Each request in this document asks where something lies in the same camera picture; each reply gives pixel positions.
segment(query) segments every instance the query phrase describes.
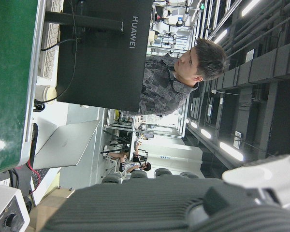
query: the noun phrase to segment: monitor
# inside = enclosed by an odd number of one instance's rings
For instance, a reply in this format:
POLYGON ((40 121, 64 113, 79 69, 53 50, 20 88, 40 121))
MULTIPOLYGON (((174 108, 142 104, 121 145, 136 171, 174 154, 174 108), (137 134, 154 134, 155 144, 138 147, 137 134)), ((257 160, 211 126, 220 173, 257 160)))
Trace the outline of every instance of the monitor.
MULTIPOLYGON (((152 0, 73 1, 74 13, 123 22, 123 31, 77 25, 75 42, 59 47, 57 93, 60 102, 139 111, 152 0)), ((70 1, 63 12, 71 14, 70 1)), ((73 26, 60 26, 60 40, 75 38, 73 26)))

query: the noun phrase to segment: monitor stand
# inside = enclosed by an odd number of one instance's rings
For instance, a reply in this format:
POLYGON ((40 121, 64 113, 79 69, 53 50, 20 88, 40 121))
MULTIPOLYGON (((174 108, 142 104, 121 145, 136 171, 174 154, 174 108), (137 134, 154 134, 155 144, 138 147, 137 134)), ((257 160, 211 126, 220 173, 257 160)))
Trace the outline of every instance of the monitor stand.
POLYGON ((117 31, 120 33, 122 33, 123 31, 122 21, 89 17, 89 16, 84 16, 84 15, 78 15, 78 14, 72 15, 72 14, 58 13, 58 12, 52 12, 52 11, 45 12, 44 22, 47 22, 47 23, 56 23, 60 25, 74 26, 74 20, 75 20, 76 27, 104 29, 104 30, 117 31))

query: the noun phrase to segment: wall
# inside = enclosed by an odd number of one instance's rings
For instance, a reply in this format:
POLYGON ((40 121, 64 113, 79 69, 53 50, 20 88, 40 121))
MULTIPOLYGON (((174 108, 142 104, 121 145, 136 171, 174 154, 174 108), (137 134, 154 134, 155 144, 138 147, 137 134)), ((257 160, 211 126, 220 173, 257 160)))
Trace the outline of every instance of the wall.
POLYGON ((200 171, 202 151, 198 147, 186 146, 181 139, 157 136, 142 140, 140 149, 148 152, 148 162, 152 169, 147 172, 149 178, 154 178, 157 168, 167 168, 172 174, 189 171, 199 177, 204 177, 200 171))

